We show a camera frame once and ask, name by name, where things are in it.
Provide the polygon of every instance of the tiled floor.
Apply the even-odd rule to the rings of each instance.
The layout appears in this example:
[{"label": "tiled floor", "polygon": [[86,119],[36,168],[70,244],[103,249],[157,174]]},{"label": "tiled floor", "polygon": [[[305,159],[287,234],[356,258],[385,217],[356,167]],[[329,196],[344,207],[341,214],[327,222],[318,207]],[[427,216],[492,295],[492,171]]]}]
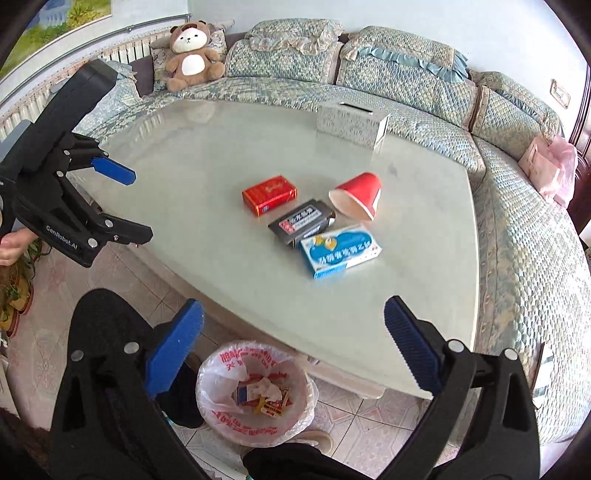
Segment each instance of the tiled floor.
[{"label": "tiled floor", "polygon": [[[151,325],[169,321],[184,298],[163,282],[125,247],[104,248],[93,267],[86,269],[52,252],[37,267],[35,298],[30,312],[21,318],[10,343],[7,377],[18,411],[29,424],[48,429],[61,376],[66,366],[69,322],[80,297],[92,288],[105,287],[127,300]],[[206,319],[194,345],[199,358],[218,345],[236,339],[233,332]],[[335,440],[330,454],[336,460],[376,478],[387,466],[427,407],[426,402],[387,390],[379,400],[356,395],[316,380],[320,398],[310,429],[328,432]],[[240,448],[226,443],[210,428],[175,428],[187,449],[204,468],[224,480],[244,478]],[[214,458],[208,447],[215,445]],[[448,446],[440,462],[453,458],[457,449]]]}]

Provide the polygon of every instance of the red box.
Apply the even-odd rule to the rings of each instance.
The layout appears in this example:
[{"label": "red box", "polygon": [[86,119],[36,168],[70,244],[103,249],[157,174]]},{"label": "red box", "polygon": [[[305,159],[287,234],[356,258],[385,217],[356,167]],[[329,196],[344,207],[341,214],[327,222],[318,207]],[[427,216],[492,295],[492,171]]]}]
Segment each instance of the red box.
[{"label": "red box", "polygon": [[244,203],[256,216],[261,216],[296,197],[296,187],[281,175],[242,191]]}]

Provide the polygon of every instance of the pink gift bag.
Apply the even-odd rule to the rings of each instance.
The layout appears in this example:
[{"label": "pink gift bag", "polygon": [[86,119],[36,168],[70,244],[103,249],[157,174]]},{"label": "pink gift bag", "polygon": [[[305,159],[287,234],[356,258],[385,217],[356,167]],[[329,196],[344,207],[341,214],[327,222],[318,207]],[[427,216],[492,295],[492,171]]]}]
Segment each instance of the pink gift bag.
[{"label": "pink gift bag", "polygon": [[574,145],[556,135],[548,146],[542,135],[535,137],[519,166],[545,200],[554,200],[566,208],[574,194],[574,172],[577,167]]}]

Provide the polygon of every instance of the electrical outlet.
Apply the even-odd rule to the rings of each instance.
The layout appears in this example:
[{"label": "electrical outlet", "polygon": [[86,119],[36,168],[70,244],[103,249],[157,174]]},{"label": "electrical outlet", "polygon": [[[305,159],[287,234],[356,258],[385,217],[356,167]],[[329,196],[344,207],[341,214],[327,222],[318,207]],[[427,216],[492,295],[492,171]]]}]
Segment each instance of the electrical outlet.
[{"label": "electrical outlet", "polygon": [[570,94],[564,89],[564,87],[560,86],[556,80],[552,80],[550,95],[552,95],[562,107],[569,107]]}]

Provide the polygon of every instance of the black pants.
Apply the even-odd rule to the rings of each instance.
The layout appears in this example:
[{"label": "black pants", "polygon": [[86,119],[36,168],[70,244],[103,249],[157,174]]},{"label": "black pants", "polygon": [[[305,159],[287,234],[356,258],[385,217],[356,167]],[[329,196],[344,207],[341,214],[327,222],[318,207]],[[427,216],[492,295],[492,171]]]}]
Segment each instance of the black pants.
[{"label": "black pants", "polygon": [[242,463],[254,480],[370,480],[304,443],[256,448]]}]

